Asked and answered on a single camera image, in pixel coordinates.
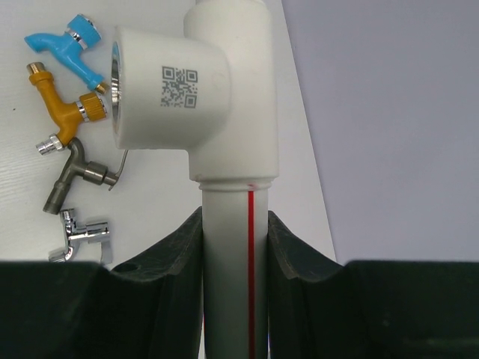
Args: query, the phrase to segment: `gray wall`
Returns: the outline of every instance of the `gray wall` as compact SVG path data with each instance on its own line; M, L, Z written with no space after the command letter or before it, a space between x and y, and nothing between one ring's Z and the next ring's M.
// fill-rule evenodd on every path
M338 260L479 260L479 1L283 3Z

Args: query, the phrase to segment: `white board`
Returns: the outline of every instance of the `white board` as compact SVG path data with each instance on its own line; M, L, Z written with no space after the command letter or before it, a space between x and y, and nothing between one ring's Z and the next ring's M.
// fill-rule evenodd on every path
M114 25L180 37L192 0L8 1L0 29L0 260L46 260L64 245L59 218L42 212L70 151L40 156L35 144L56 132L55 124L25 66L42 61L55 77L65 102L88 92L80 79L48 52L36 54L23 41L35 32L61 34L84 13L95 21L103 40L82 58L109 80ZM331 234L317 175L305 110L281 2L268 1L275 17L281 176L270 191L270 209L290 229L326 256L334 258ZM86 123L78 137L88 160L116 171L111 120ZM186 152L132 151L115 189L75 180L64 208L75 208L80 221L106 219L112 231L114 263L122 263L167 236L201 205L198 184L189 181ZM78 260L99 260L99 245L84 245Z

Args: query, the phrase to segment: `yellow faucet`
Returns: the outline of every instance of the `yellow faucet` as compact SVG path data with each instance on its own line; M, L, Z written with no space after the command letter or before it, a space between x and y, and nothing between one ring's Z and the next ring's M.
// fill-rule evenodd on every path
M27 70L31 84L40 91L50 117L60 128L58 134L50 135L47 141L37 145L42 155L63 150L75 137L80 123L106 118L106 107L96 93L80 96L74 103L64 103L55 89L52 73L46 71L41 62L27 65Z

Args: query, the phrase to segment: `blue plastic tap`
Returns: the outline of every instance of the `blue plastic tap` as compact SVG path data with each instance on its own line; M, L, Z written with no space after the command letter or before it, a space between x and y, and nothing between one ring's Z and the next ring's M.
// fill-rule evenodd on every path
M79 14L70 21L62 36L53 34L33 34L25 42L35 51L49 50L64 66L72 70L88 86L88 90L105 93L109 86L103 76L95 73L80 59L83 50L95 46L101 36L95 25L87 17Z

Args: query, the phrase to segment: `red stripe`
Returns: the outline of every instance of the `red stripe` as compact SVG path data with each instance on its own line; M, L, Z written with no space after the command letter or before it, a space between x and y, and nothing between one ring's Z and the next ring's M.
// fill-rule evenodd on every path
M254 333L254 191L248 192L248 329L249 359L256 357L256 336Z

